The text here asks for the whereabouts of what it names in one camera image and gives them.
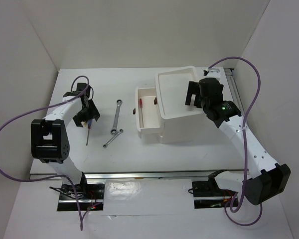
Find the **red handled screwdriver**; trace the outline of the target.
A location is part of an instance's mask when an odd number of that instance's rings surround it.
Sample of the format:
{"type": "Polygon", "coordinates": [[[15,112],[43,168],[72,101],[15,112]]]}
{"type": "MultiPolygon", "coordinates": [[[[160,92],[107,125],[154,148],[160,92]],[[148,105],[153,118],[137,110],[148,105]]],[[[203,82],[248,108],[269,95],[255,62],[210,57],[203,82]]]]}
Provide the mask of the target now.
{"type": "Polygon", "coordinates": [[[139,111],[140,111],[140,115],[143,118],[143,100],[142,98],[139,98],[139,111]]]}

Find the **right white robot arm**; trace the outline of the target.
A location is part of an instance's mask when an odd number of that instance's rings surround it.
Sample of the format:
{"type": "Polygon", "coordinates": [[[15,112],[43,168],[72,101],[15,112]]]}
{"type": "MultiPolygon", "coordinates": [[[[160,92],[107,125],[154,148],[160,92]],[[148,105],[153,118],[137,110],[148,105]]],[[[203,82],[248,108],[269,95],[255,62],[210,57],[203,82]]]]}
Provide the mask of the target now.
{"type": "Polygon", "coordinates": [[[233,143],[244,159],[244,173],[218,170],[208,176],[207,189],[212,195],[224,190],[243,193],[253,205],[284,191],[290,168],[271,157],[246,126],[239,108],[223,99],[224,86],[216,78],[190,81],[185,105],[194,103],[233,143]]]}

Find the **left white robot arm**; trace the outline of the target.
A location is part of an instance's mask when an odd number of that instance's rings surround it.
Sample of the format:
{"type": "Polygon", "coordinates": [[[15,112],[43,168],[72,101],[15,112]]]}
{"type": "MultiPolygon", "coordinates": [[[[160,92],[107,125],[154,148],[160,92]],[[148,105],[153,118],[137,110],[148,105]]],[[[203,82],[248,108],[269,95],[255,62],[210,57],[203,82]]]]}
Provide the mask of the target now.
{"type": "Polygon", "coordinates": [[[43,119],[31,123],[31,153],[33,158],[49,165],[58,175],[64,175],[62,187],[78,199],[88,194],[85,174],[71,160],[70,142],[66,127],[71,121],[83,127],[90,120],[100,117],[90,90],[72,91],[64,94],[59,104],[43,119]]]}

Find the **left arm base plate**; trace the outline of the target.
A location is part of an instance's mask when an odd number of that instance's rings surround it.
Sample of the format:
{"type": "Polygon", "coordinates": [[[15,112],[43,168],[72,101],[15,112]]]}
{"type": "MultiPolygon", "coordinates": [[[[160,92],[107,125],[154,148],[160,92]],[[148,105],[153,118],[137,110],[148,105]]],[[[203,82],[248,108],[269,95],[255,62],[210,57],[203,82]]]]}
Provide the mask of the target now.
{"type": "MultiPolygon", "coordinates": [[[[58,212],[73,212],[77,211],[76,198],[74,191],[66,185],[62,185],[60,188],[49,187],[49,189],[58,193],[58,212]]],[[[78,202],[80,209],[86,211],[102,211],[104,208],[104,193],[105,183],[92,183],[86,185],[86,192],[77,190],[78,202]]]]}

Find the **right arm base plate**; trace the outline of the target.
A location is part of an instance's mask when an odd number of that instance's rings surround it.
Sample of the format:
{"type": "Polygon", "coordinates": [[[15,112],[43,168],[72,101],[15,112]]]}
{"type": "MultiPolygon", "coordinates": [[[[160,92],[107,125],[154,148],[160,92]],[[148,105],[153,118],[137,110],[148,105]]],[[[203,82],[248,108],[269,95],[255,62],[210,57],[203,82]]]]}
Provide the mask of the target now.
{"type": "Polygon", "coordinates": [[[193,196],[195,209],[224,208],[236,192],[219,189],[208,181],[193,181],[188,193],[193,196]]]}

